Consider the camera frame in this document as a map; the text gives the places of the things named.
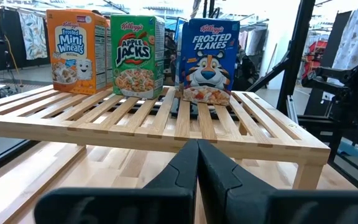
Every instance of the blue cereal box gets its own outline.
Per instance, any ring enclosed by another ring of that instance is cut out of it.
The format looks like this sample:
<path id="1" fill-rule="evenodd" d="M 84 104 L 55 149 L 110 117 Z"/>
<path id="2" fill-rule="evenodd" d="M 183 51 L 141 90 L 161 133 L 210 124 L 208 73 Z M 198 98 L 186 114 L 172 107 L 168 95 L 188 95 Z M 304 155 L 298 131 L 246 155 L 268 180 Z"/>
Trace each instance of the blue cereal box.
<path id="1" fill-rule="evenodd" d="M 176 59 L 176 70 L 175 70 L 175 88 L 183 93 L 183 81 L 185 79 L 185 57 L 181 53 L 182 50 L 185 48 L 183 45 L 185 41 L 183 40 L 185 38 L 185 35 L 188 32 L 188 22 L 185 22 L 182 25 L 179 25 L 178 27 L 178 47 L 177 47 L 177 59 Z"/>
<path id="2" fill-rule="evenodd" d="M 183 33 L 183 97 L 193 102 L 228 105 L 234 79 L 239 21 L 191 19 Z"/>

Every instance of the frosted flakes box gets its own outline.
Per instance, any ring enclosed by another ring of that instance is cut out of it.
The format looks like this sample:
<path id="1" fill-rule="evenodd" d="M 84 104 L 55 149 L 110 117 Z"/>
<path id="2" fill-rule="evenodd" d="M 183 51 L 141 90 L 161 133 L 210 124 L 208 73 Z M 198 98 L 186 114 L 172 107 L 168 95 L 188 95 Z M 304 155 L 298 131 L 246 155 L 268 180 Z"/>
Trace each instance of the frosted flakes box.
<path id="1" fill-rule="evenodd" d="M 106 20 L 83 9 L 47 10 L 53 88 L 95 94 L 106 87 Z"/>
<path id="2" fill-rule="evenodd" d="M 239 21 L 191 19 L 186 46 L 183 96 L 193 102 L 228 105 L 234 80 Z"/>
<path id="3" fill-rule="evenodd" d="M 155 16 L 111 16 L 115 94 L 152 99 L 162 92 L 165 24 Z"/>

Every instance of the black pole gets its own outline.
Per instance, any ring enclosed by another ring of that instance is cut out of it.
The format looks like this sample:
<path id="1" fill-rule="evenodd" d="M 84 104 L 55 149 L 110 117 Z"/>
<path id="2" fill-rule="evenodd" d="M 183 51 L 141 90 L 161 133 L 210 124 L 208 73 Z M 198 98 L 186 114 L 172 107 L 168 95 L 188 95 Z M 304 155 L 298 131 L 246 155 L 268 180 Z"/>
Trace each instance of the black pole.
<path id="1" fill-rule="evenodd" d="M 206 18 L 206 5 L 208 4 L 208 0 L 204 0 L 204 11 L 203 11 L 203 18 Z"/>
<path id="2" fill-rule="evenodd" d="M 208 18 L 212 17 L 212 14 L 214 12 L 214 6 L 215 6 L 215 0 L 209 0 L 209 12 L 208 12 Z"/>
<path id="3" fill-rule="evenodd" d="M 292 95 L 293 90 L 295 89 L 295 82 L 301 64 L 302 53 L 308 36 L 309 21 L 311 19 L 311 15 L 313 14 L 315 2 L 315 0 L 301 0 L 298 8 L 298 14 L 296 15 L 290 53 L 288 54 L 289 66 L 284 72 L 283 82 L 277 102 L 277 109 L 284 114 L 287 114 L 287 95 Z"/>

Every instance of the wooden table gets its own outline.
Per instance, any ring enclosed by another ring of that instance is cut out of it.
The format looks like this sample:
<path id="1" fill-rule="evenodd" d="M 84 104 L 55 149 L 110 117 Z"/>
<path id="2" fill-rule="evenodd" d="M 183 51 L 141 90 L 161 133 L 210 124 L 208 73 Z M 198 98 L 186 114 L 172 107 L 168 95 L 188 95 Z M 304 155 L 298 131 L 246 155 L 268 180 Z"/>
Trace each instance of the wooden table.
<path id="1" fill-rule="evenodd" d="M 232 94 L 228 108 L 239 127 L 227 107 L 198 103 L 198 128 L 190 125 L 190 103 L 183 100 L 175 128 L 170 127 L 167 121 L 178 94 L 165 87 L 163 95 L 162 102 L 140 101 L 112 95 L 111 90 L 88 96 L 46 86 L 0 99 L 0 136 L 163 152 L 177 152 L 188 139 L 202 138 L 236 159 L 296 162 L 294 188 L 316 188 L 329 148 L 256 94 Z M 104 120 L 96 121 L 117 105 Z M 139 109 L 119 123 L 135 105 Z M 143 125 L 155 108 L 152 124 Z M 210 110 L 215 110 L 223 132 L 214 126 Z"/>

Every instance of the cereal bowl image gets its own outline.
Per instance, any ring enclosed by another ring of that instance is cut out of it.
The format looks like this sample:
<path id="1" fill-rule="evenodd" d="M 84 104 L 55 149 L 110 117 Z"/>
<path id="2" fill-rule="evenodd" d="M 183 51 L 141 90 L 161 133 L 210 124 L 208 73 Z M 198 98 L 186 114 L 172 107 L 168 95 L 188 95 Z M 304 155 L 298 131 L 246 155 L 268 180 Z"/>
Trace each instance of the cereal bowl image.
<path id="1" fill-rule="evenodd" d="M 70 91 L 78 80 L 77 72 L 61 62 L 52 64 L 52 80 L 61 91 Z"/>
<path id="2" fill-rule="evenodd" d="M 149 93 L 154 90 L 153 71 L 132 68 L 122 71 L 116 77 L 116 85 L 124 95 L 134 93 Z"/>
<path id="3" fill-rule="evenodd" d="M 228 105 L 230 95 L 223 90 L 208 86 L 194 86 L 183 90 L 183 96 L 193 102 Z"/>

